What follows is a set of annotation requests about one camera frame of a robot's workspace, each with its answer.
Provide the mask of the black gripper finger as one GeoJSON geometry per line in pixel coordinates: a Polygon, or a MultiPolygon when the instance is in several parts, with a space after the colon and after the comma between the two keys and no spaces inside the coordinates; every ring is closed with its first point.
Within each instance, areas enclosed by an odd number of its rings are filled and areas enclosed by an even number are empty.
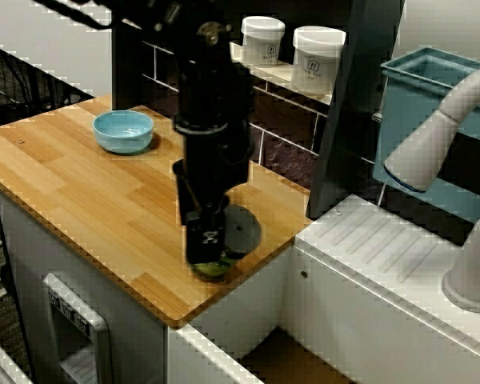
{"type": "Polygon", "coordinates": [[[197,211],[184,216],[186,226],[186,260],[189,264],[217,262],[224,247],[226,216],[223,211],[200,215],[197,211]]]}

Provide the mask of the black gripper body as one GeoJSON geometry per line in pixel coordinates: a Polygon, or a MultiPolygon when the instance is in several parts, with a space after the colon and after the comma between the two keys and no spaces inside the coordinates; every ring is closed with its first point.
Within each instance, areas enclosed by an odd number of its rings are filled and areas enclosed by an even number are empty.
{"type": "Polygon", "coordinates": [[[174,120],[183,136],[183,158],[173,164],[177,175],[181,223],[213,216],[228,202],[226,192],[247,181],[254,140],[246,119],[221,126],[192,125],[183,116],[174,120]]]}

